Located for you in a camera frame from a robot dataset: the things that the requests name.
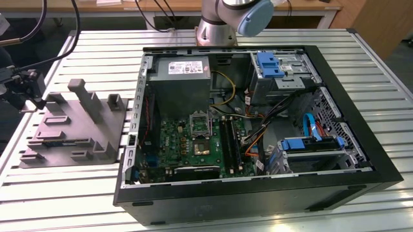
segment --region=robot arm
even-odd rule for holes
[[[270,0],[203,0],[198,44],[234,45],[235,30],[246,37],[255,36],[269,24],[273,12]]]

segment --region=ram slot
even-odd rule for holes
[[[229,137],[226,133],[226,120],[222,120],[222,122],[219,123],[219,133],[221,133],[222,152],[225,156],[226,173],[233,174],[234,165],[233,165],[233,155],[231,155],[229,139],[227,139]]]
[[[233,120],[227,121],[227,126],[230,130],[229,137],[230,137],[230,143],[231,143],[231,148],[233,148],[234,166],[235,166],[235,169],[241,171],[243,169],[243,162],[241,160],[239,143],[238,143],[235,127],[234,127],[233,122],[234,122]]]

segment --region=motherboard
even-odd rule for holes
[[[226,125],[233,127],[233,132],[229,133]],[[209,136],[194,137],[194,131],[205,130]],[[242,153],[245,135],[242,118],[163,120],[159,153],[146,157],[150,182],[173,181],[179,173],[185,173],[185,179],[189,173],[199,173],[202,179],[206,175],[211,178],[254,176],[253,160]]]

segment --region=slotted aluminum table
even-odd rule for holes
[[[66,41],[60,53],[71,46]],[[36,131],[40,112],[26,114],[0,158],[0,232],[3,231],[382,231],[413,228],[413,96],[357,34],[346,30],[266,30],[239,45],[317,45],[349,92],[405,181],[333,211],[173,224],[145,228],[112,206],[119,164],[20,169],[20,151]],[[194,31],[84,31],[75,52],[47,75],[47,92],[68,92],[83,78],[100,98],[133,99],[142,48],[195,45]]]

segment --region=green circuit board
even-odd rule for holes
[[[241,138],[246,134],[243,121],[237,119],[233,122],[237,136]],[[242,171],[231,174],[226,171],[218,119],[210,121],[210,127],[211,136],[209,138],[193,139],[189,119],[162,121],[158,168],[149,170],[150,176],[154,177],[151,178],[153,183],[165,182],[165,169],[159,168],[169,169],[185,166],[219,166],[219,178],[254,175],[254,165],[250,158],[243,162]]]

